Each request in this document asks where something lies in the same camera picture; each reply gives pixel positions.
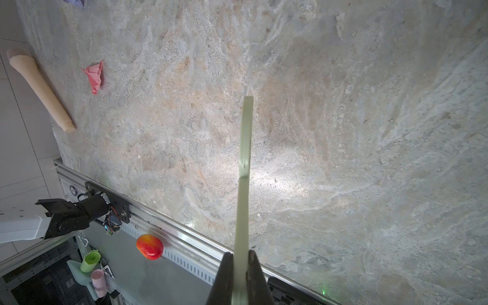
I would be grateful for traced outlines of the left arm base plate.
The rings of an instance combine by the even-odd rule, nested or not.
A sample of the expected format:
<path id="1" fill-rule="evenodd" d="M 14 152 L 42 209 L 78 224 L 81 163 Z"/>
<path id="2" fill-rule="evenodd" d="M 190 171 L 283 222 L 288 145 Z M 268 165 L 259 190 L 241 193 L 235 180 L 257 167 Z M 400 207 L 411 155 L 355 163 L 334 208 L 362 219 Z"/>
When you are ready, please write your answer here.
<path id="1" fill-rule="evenodd" d="M 130 218 L 132 216 L 130 202 L 123 198 L 122 195 L 92 181 L 86 181 L 85 188 L 90 194 L 100 194 L 100 196 L 105 194 L 105 199 L 111 207 L 110 210 L 119 217 L 121 222 L 124 222 L 125 224 L 130 223 Z"/>

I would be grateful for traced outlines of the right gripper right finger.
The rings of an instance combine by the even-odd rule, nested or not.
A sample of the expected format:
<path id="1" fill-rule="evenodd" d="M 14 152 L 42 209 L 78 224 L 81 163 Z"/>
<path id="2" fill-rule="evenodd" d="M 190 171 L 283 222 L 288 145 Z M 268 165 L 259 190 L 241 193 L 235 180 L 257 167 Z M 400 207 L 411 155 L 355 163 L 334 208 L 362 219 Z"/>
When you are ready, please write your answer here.
<path id="1" fill-rule="evenodd" d="M 271 290 L 254 250 L 249 250 L 248 254 L 247 298 L 249 305 L 274 305 Z"/>

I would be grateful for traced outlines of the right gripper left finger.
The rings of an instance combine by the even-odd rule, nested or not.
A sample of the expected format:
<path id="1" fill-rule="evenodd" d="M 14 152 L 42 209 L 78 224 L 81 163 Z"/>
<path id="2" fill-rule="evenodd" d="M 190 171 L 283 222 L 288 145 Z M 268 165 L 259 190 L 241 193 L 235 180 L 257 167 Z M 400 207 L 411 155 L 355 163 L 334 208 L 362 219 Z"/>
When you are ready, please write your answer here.
<path id="1" fill-rule="evenodd" d="M 206 305 L 231 305 L 234 277 L 233 257 L 231 252 L 223 255 Z"/>

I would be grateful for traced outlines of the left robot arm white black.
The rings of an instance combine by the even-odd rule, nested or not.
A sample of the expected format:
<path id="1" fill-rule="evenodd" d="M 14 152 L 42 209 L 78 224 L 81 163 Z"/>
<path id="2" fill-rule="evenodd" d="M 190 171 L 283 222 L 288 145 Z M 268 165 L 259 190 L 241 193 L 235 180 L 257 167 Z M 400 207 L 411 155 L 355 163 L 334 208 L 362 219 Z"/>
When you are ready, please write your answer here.
<path id="1" fill-rule="evenodd" d="M 1 208 L 1 243 L 50 239 L 84 230 L 105 216 L 111 202 L 94 194 L 77 203 L 62 198 L 38 200 L 34 205 Z"/>

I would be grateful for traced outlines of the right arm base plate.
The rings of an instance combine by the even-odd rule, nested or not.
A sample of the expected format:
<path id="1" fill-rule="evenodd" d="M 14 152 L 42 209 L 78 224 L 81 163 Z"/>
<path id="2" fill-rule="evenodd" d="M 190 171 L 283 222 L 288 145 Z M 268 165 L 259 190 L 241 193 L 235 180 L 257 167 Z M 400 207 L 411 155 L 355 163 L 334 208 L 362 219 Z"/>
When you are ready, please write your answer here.
<path id="1" fill-rule="evenodd" d="M 326 305 L 321 299 L 316 299 L 299 289 L 285 283 L 278 278 L 269 277 L 269 286 L 274 304 L 279 305 Z"/>

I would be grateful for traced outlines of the green hand brush white bristles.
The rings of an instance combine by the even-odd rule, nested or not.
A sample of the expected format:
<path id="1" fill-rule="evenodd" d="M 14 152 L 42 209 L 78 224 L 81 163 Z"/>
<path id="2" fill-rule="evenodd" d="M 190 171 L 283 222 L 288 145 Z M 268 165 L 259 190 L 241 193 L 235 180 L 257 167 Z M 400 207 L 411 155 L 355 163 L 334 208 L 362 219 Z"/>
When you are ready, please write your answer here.
<path id="1" fill-rule="evenodd" d="M 249 253 L 249 185 L 254 98 L 244 97 L 240 131 L 240 157 L 236 232 L 233 259 L 232 304 L 248 304 L 247 266 Z"/>

